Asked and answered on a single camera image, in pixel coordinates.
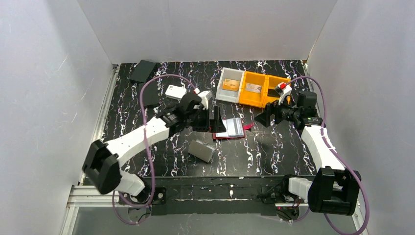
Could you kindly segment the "red leather card holder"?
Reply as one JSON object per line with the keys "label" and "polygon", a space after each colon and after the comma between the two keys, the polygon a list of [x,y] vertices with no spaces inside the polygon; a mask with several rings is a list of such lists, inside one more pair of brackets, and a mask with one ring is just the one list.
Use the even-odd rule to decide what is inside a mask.
{"label": "red leather card holder", "polygon": [[214,140],[230,140],[240,139],[246,136],[246,131],[251,130],[254,123],[244,124],[240,117],[234,117],[222,120],[226,131],[221,133],[213,133]]}

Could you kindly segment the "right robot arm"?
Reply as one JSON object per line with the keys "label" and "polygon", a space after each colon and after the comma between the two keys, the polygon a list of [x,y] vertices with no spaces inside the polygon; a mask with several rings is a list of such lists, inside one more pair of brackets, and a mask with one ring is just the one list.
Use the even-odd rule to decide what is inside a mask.
{"label": "right robot arm", "polygon": [[285,176],[279,192],[302,199],[312,212],[352,215],[360,190],[357,181],[361,176],[358,171],[346,169],[333,154],[334,148],[327,146],[327,129],[317,115],[316,103],[316,93],[300,92],[297,102],[286,95],[276,105],[276,123],[283,120],[293,123],[318,168],[313,180]]}

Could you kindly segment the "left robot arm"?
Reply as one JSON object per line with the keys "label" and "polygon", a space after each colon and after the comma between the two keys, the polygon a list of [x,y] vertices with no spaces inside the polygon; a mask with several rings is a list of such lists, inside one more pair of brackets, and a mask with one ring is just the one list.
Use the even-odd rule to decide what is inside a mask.
{"label": "left robot arm", "polygon": [[221,138],[243,137],[251,125],[244,125],[239,118],[222,119],[220,108],[214,108],[210,119],[208,101],[212,93],[187,93],[180,102],[168,106],[132,132],[107,142],[91,143],[82,170],[101,194],[120,191],[131,196],[139,195],[145,184],[140,177],[120,168],[133,156],[151,145],[166,140],[191,127],[196,132],[210,132]]}

